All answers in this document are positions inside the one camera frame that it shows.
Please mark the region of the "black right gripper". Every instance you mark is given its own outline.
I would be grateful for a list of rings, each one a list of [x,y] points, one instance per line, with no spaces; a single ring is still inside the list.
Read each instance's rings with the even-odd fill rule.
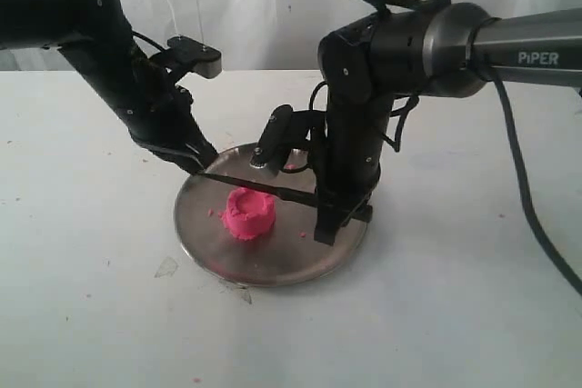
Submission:
[[[326,93],[326,139],[314,167],[318,201],[314,240],[334,245],[348,219],[347,211],[367,204],[377,186],[391,94],[348,104]]]

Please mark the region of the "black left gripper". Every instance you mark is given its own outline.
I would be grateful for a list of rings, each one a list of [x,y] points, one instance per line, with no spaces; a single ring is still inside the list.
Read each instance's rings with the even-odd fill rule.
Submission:
[[[190,174],[215,161],[217,150],[192,116],[190,92],[173,84],[133,39],[124,48],[94,41],[64,45],[63,57],[137,145]]]

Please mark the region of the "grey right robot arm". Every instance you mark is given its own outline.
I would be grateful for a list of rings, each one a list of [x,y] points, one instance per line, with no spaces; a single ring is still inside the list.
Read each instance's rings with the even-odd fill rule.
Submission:
[[[317,56],[327,104],[314,237],[330,245],[376,188],[383,147],[398,148],[386,132],[397,98],[406,98],[396,112],[405,118],[421,96],[464,98],[495,79],[578,87],[581,12],[500,19],[471,3],[381,10],[328,34]]]

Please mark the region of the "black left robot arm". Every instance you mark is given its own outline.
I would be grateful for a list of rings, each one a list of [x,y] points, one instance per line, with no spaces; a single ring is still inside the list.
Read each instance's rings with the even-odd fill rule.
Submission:
[[[120,0],[1,0],[3,49],[56,48],[85,79],[132,140],[190,174],[217,158],[192,115],[189,73],[212,79],[221,53],[178,35],[148,56]]]

